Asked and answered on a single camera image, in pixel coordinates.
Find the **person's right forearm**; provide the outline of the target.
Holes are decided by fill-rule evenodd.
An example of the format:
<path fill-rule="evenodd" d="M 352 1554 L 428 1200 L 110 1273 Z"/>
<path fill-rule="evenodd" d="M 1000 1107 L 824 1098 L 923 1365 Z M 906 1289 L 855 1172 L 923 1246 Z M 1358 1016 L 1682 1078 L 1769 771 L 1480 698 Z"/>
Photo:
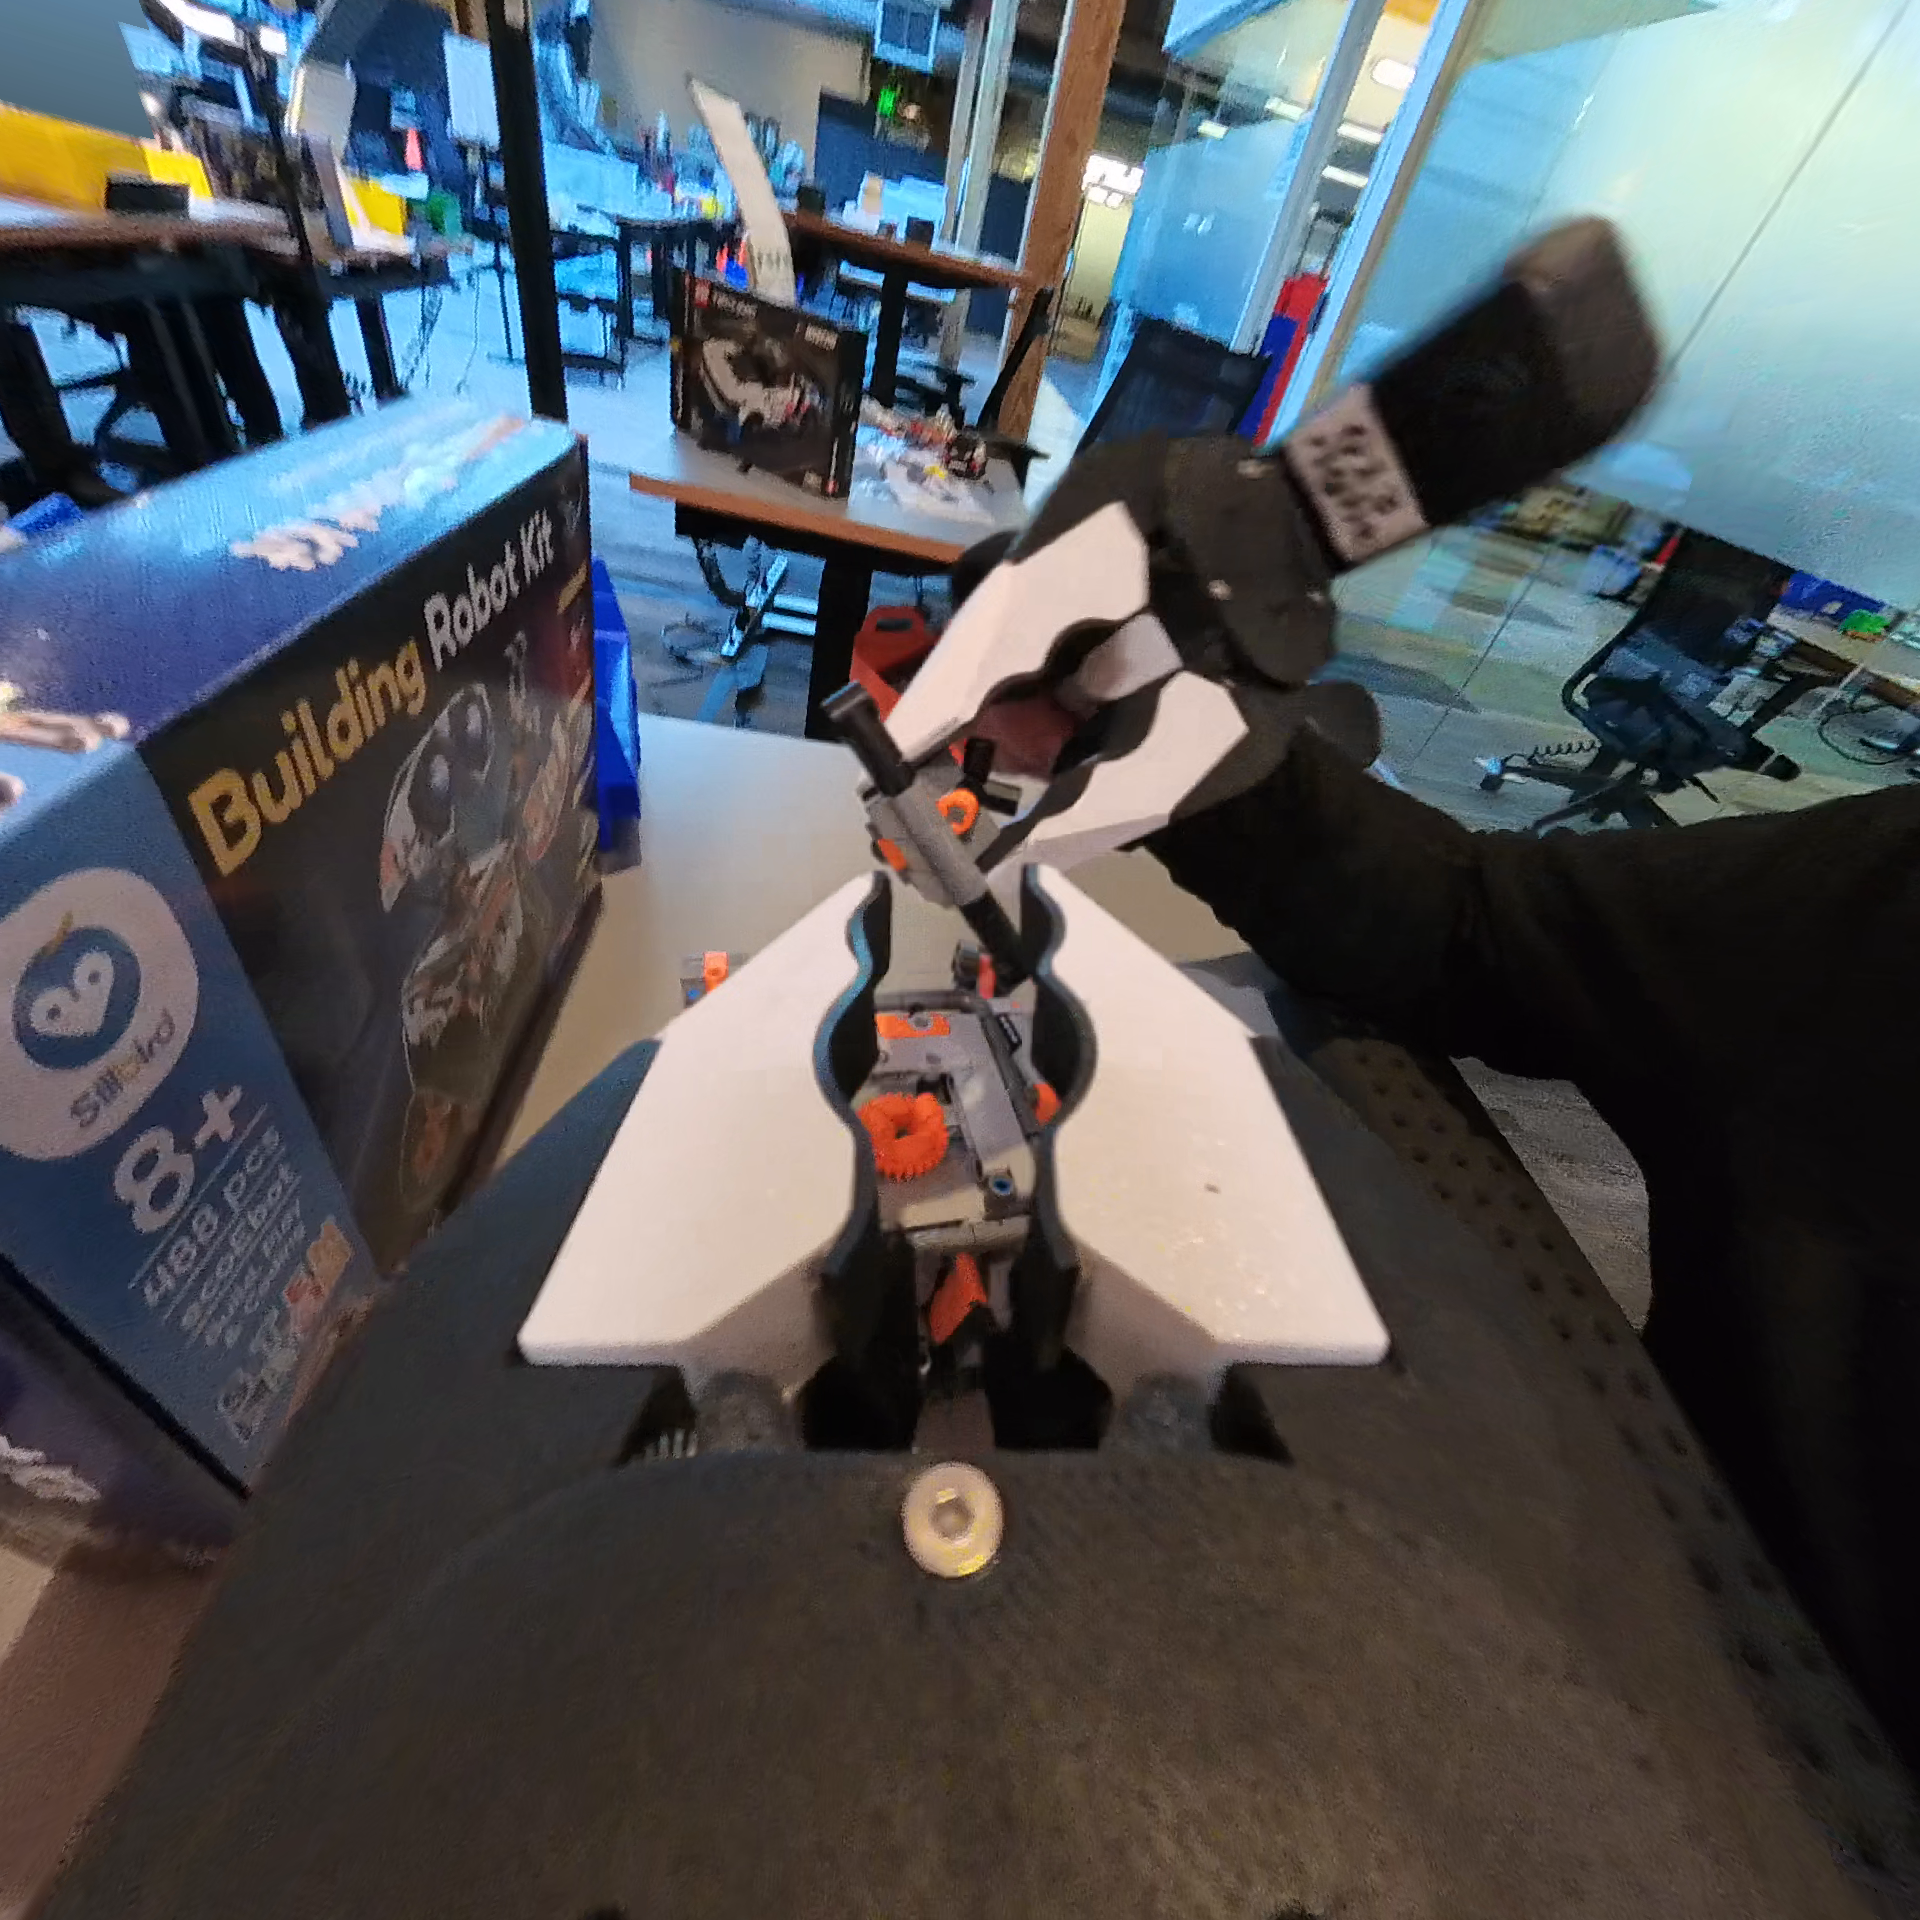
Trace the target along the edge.
<path fill-rule="evenodd" d="M 1916 1246 L 1916 785 L 1631 832 L 1474 832 L 1303 731 L 1146 848 L 1295 989 L 1578 1088 L 1649 1198 Z"/>

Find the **black pole with disc top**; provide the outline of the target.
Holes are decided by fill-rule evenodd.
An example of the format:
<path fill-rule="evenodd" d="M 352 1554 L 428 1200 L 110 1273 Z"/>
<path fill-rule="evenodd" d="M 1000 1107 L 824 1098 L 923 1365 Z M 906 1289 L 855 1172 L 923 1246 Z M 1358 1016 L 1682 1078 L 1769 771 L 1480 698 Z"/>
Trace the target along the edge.
<path fill-rule="evenodd" d="M 534 4 L 484 3 L 504 206 L 520 299 L 520 357 L 536 416 L 570 418 L 553 232 L 544 180 Z"/>

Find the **black dimpled mat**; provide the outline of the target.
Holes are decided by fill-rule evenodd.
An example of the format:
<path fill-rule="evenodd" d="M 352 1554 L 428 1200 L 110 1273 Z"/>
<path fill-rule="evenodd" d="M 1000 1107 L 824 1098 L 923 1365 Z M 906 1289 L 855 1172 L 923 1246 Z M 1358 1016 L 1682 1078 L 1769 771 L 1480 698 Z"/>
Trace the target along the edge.
<path fill-rule="evenodd" d="M 1474 1092 L 1303 1032 L 1290 1115 L 1391 1332 L 1265 1416 L 1432 1577 L 1462 1677 L 1420 1785 L 1488 1785 L 1544 1853 L 1516 1915 L 1916 1915 L 1916 1776 L 1841 1673 Z"/>

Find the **black office chair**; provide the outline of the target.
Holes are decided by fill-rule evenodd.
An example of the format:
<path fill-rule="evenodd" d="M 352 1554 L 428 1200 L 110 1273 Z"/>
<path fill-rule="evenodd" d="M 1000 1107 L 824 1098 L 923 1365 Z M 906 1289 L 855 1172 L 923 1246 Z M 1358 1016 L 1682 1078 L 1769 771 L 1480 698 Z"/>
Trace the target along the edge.
<path fill-rule="evenodd" d="M 1802 764 L 1762 738 L 1810 675 L 1782 668 L 1792 637 L 1772 622 L 1795 568 L 1684 530 L 1618 636 L 1561 685 L 1579 740 L 1480 764 L 1480 789 L 1528 780 L 1569 793 L 1531 834 L 1667 828 L 1665 800 L 1714 772 L 1791 785 Z"/>

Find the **grey tracked toy robot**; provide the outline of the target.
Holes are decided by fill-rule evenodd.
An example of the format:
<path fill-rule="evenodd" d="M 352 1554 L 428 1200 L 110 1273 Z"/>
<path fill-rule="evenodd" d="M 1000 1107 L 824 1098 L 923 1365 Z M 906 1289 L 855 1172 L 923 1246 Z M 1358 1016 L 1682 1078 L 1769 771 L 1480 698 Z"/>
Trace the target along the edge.
<path fill-rule="evenodd" d="M 686 960 L 686 1008 L 746 963 L 727 952 Z M 963 949 L 956 979 L 948 993 L 865 996 L 833 1019 L 828 1065 L 871 1169 L 855 1178 L 855 1217 L 824 1264 L 822 1294 L 844 1362 L 863 1353 L 852 1307 L 873 1296 L 855 1281 L 868 1275 L 915 1306 L 915 1336 L 889 1332 L 892 1349 L 961 1379 L 980 1369 L 1006 1313 L 1036 1140 L 1059 1098 L 1025 1072 L 1027 1008 L 980 993 L 991 963 Z"/>

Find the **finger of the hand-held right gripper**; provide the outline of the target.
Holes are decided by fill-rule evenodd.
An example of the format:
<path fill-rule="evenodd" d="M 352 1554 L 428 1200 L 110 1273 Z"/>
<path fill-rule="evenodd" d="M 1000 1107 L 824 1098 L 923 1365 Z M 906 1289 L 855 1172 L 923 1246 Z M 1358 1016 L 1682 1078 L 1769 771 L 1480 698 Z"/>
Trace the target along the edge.
<path fill-rule="evenodd" d="M 898 694 L 884 734 L 902 764 L 919 771 L 985 714 L 1031 692 L 1068 712 L 1072 771 L 1130 754 L 1152 726 L 1147 539 L 1118 500 L 1000 562 Z"/>
<path fill-rule="evenodd" d="M 1166 828 L 1249 736 L 1235 691 L 1183 669 L 1090 715 L 991 852 L 985 874 L 1076 869 Z"/>

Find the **distant blue bin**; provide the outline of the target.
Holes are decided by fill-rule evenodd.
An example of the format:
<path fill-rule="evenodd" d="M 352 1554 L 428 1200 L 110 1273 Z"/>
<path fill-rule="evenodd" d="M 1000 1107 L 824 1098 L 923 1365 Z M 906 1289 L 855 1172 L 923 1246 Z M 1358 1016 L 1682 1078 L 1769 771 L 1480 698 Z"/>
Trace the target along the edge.
<path fill-rule="evenodd" d="M 608 564 L 593 556 L 598 866 L 620 874 L 640 858 L 640 709 L 634 636 Z"/>

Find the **blue robot kit box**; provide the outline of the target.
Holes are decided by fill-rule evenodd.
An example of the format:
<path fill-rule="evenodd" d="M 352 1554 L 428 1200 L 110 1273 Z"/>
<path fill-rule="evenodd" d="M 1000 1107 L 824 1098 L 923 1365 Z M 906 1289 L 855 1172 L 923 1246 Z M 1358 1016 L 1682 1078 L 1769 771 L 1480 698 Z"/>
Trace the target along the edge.
<path fill-rule="evenodd" d="M 406 401 L 4 530 L 4 1478 L 222 1530 L 598 886 L 585 444 Z"/>

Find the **brown wooden table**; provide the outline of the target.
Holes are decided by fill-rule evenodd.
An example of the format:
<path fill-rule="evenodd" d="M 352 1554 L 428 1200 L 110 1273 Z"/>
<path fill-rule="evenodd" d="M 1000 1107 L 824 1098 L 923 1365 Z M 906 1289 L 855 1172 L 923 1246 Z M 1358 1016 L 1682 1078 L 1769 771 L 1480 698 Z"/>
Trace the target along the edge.
<path fill-rule="evenodd" d="M 697 449 L 679 432 L 643 449 L 630 484 L 672 506 L 683 537 L 755 537 L 824 564 L 808 673 L 808 738 L 828 738 L 825 698 L 851 682 L 855 637 L 871 611 L 875 577 L 946 577 L 972 547 L 991 536 L 1015 536 L 1027 521 L 1018 469 L 1004 460 L 991 461 L 987 518 L 980 526 L 892 496 L 814 496 L 763 470 L 740 469 L 719 450 Z"/>

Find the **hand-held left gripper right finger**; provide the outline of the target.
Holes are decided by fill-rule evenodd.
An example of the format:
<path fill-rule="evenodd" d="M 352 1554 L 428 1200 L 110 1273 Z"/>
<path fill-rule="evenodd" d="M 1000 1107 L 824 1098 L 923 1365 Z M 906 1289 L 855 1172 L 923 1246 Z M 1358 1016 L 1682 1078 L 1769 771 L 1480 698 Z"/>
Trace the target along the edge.
<path fill-rule="evenodd" d="M 1375 1366 L 1387 1328 L 1280 1104 L 1279 1044 L 1054 869 L 1025 872 L 1039 986 L 1068 1019 L 1041 1075 L 1066 1346 L 1098 1373 Z"/>

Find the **black toy car box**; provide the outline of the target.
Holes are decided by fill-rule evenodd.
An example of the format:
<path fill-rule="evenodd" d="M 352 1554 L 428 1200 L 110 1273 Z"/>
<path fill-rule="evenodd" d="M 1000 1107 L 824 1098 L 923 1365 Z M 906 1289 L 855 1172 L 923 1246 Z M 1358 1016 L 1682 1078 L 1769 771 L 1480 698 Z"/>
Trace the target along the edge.
<path fill-rule="evenodd" d="M 668 315 L 672 426 L 811 496 L 849 496 L 868 336 L 686 269 Z"/>

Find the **wooden post with red bracket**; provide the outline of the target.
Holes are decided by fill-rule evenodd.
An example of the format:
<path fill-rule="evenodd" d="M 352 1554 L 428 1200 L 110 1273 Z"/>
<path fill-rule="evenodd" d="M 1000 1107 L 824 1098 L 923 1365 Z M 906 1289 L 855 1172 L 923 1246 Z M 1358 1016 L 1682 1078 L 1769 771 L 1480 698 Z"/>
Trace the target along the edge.
<path fill-rule="evenodd" d="M 1041 322 L 1031 344 L 1023 344 L 1025 330 L 1041 313 L 1041 299 L 1057 299 L 1066 289 L 1087 164 L 1098 144 L 1126 12 L 1126 3 L 1064 4 L 1041 130 L 1041 170 L 1030 190 L 1019 282 L 1010 293 L 1001 340 L 1000 371 L 1006 384 L 1000 428 L 1015 438 L 1025 438 L 1039 408 L 1049 321 Z"/>

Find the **grey orange brick assembly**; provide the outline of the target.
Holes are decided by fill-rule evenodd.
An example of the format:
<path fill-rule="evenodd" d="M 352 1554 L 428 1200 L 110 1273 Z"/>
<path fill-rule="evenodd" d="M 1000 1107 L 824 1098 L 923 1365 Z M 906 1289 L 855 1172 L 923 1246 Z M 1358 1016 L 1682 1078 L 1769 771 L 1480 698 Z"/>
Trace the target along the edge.
<path fill-rule="evenodd" d="M 825 701 L 824 715 L 852 749 L 868 781 L 867 808 L 875 840 L 902 848 L 908 869 L 923 876 L 923 893 L 972 929 L 1004 989 L 1025 986 L 1033 964 L 1018 923 L 992 893 L 974 856 L 953 834 L 930 789 L 902 754 L 871 692 L 847 683 Z"/>

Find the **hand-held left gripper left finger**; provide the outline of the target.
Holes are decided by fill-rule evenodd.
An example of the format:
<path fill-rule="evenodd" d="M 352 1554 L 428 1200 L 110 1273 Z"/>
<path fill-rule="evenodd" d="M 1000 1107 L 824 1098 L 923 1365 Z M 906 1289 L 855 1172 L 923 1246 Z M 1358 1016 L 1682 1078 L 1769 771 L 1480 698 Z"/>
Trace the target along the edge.
<path fill-rule="evenodd" d="M 822 1278 L 852 1220 L 857 1122 L 833 1019 L 873 984 L 892 884 L 851 880 L 662 1033 L 534 1307 L 542 1366 L 818 1369 Z"/>

